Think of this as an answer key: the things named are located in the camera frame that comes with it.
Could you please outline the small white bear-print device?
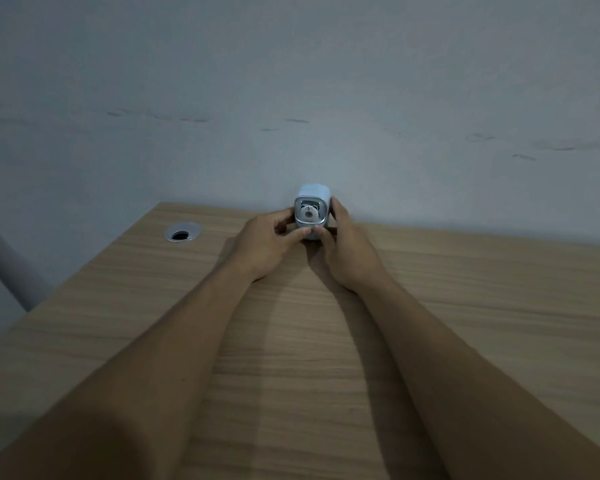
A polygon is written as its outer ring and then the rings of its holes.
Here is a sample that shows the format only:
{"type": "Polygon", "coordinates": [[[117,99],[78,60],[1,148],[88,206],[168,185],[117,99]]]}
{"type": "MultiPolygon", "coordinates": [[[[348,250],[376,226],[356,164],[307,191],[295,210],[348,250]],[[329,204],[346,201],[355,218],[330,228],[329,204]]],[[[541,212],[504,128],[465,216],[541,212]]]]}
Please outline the small white bear-print device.
{"type": "Polygon", "coordinates": [[[320,241],[314,228],[327,227],[330,216],[331,192],[326,185],[304,184],[294,199],[294,219],[297,228],[309,228],[307,241],[320,241]]]}

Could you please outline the person's left hand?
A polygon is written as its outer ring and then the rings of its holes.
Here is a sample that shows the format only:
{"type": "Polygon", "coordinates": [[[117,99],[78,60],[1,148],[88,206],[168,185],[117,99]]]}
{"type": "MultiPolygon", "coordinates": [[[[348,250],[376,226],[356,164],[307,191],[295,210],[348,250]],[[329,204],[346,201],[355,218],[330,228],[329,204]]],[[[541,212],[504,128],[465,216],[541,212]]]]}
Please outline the person's left hand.
{"type": "Polygon", "coordinates": [[[234,238],[223,263],[232,283],[248,285],[272,272],[290,249],[279,249],[278,234],[295,222],[292,208],[259,214],[234,238]]]}

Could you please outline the person's left forearm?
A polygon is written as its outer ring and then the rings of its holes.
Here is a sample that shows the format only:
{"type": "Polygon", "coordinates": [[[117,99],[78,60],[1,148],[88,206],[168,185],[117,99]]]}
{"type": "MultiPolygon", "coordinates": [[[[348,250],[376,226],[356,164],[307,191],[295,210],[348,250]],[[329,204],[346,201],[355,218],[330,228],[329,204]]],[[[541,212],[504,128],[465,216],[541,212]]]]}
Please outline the person's left forearm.
{"type": "Polygon", "coordinates": [[[263,275],[236,258],[0,452],[0,480],[171,480],[228,323],[263,275]]]}

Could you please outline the person's right forearm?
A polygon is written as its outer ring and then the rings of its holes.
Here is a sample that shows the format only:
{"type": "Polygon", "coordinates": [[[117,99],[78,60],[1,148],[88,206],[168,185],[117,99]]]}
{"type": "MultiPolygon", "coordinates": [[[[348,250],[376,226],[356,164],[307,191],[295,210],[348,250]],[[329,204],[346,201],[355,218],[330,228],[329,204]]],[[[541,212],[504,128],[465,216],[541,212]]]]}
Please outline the person's right forearm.
{"type": "Polygon", "coordinates": [[[386,340],[453,480],[600,480],[600,446],[386,273],[346,284],[386,340]]]}

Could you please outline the grey pipe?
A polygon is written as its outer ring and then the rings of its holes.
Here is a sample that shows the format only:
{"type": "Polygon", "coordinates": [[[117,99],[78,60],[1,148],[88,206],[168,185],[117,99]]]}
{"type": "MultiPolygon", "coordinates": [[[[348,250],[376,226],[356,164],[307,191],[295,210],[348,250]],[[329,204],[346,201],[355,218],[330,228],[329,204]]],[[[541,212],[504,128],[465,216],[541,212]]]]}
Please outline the grey pipe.
{"type": "Polygon", "coordinates": [[[53,295],[54,288],[0,235],[0,282],[27,312],[53,295]]]}

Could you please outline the person's right hand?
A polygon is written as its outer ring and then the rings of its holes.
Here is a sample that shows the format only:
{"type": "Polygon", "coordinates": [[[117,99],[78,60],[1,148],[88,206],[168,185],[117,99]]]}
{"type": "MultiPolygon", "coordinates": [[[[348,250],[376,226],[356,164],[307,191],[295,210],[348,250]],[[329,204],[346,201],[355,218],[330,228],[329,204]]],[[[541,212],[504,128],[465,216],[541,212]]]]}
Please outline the person's right hand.
{"type": "Polygon", "coordinates": [[[330,212],[336,221],[336,227],[330,228],[336,237],[336,251],[332,255],[325,254],[325,260],[334,279],[359,295],[389,283],[392,278],[375,247],[334,196],[330,212]]]}

